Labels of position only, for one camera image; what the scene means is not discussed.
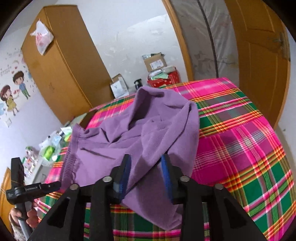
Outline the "person's left forearm sleeve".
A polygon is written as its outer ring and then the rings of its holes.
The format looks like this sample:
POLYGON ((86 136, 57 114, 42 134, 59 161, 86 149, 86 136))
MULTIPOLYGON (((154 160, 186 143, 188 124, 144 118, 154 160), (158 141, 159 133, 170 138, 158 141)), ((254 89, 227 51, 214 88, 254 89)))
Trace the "person's left forearm sleeve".
POLYGON ((9 221, 11 224, 11 228, 13 230, 13 237, 17 241, 26 241, 27 239, 25 238, 22 229, 19 225, 18 219, 15 221, 11 215, 9 215, 9 221))

